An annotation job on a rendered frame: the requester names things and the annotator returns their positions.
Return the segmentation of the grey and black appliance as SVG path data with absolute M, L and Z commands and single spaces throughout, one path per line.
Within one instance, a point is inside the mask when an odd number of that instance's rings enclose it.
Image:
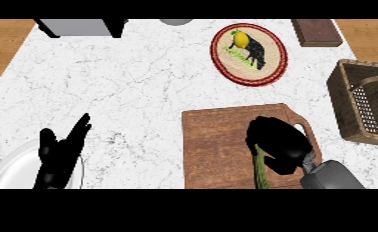
M 38 29 L 50 38 L 61 36 L 119 38 L 126 22 L 126 19 L 35 19 Z

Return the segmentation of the brown wicker basket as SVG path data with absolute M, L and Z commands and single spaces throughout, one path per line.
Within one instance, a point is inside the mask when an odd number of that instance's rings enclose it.
M 378 62 L 340 59 L 326 86 L 340 138 L 378 145 Z

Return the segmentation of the brown wooden cutting board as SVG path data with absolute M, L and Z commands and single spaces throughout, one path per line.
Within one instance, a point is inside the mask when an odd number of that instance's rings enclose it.
M 314 150 L 321 153 L 306 120 L 287 105 L 265 104 L 181 112 L 182 170 L 185 189 L 253 189 L 253 166 L 244 144 L 249 121 L 256 116 L 275 117 L 301 125 Z

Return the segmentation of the round red-rimmed woven placemat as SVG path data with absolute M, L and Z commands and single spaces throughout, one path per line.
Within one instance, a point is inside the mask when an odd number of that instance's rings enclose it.
M 222 76 L 249 87 L 274 83 L 286 71 L 284 45 L 265 28 L 250 23 L 231 24 L 215 33 L 209 55 Z

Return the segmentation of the green squash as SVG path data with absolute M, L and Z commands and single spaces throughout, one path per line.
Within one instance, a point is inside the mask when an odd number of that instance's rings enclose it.
M 259 147 L 255 147 L 255 150 L 256 155 L 252 157 L 255 188 L 268 189 L 270 186 L 265 177 L 264 151 Z

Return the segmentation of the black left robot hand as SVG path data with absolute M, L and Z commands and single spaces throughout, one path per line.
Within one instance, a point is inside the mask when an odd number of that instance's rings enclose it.
M 48 128 L 39 131 L 38 158 L 41 166 L 33 189 L 63 189 L 66 187 L 89 128 L 89 115 L 84 114 L 64 139 L 57 140 L 54 132 Z

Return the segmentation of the dark brown wooden block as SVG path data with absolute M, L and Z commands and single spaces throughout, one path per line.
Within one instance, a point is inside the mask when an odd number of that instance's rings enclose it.
M 290 22 L 302 47 L 337 47 L 342 44 L 329 19 L 292 19 Z

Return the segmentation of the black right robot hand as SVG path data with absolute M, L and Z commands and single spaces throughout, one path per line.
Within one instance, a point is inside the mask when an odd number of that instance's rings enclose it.
M 312 150 L 299 130 L 274 117 L 258 116 L 249 122 L 244 143 L 252 155 L 256 155 L 256 149 L 268 154 L 264 164 L 278 175 L 295 172 Z

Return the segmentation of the grey round object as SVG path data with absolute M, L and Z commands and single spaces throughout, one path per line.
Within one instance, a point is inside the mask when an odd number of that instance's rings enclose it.
M 159 19 L 159 21 L 169 26 L 181 26 L 187 24 L 193 19 Z

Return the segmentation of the white plate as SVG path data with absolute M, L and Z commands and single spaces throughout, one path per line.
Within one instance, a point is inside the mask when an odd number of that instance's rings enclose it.
M 29 189 L 35 186 L 41 168 L 39 140 L 24 143 L 0 161 L 0 189 Z M 81 189 L 84 179 L 82 158 L 78 156 L 64 189 Z

